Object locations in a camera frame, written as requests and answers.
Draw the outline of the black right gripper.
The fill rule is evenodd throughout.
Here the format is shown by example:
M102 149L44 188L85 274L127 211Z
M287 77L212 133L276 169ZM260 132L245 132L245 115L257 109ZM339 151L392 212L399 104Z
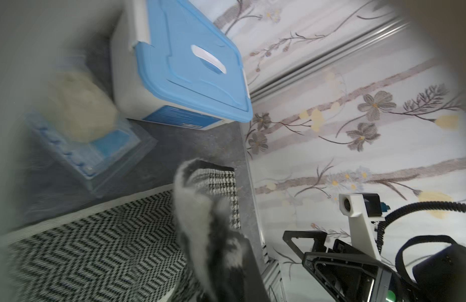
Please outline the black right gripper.
M337 239L331 249L327 232L286 230L283 241L303 267L335 301L395 301L390 267Z

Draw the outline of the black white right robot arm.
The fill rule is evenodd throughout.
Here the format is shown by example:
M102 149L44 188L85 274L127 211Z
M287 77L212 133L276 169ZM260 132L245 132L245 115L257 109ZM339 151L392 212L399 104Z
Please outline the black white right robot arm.
M395 268L337 239L325 246L323 231L286 231L284 242L335 301L466 301L466 247L445 235L416 236L399 250ZM448 247L408 274L403 252L426 243Z

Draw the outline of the black white knitted scarf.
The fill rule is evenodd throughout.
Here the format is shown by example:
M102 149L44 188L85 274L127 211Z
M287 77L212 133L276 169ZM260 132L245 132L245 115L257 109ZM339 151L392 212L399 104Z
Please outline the black white knitted scarf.
M170 185L4 238L12 301L268 301L238 230L235 172L201 159Z

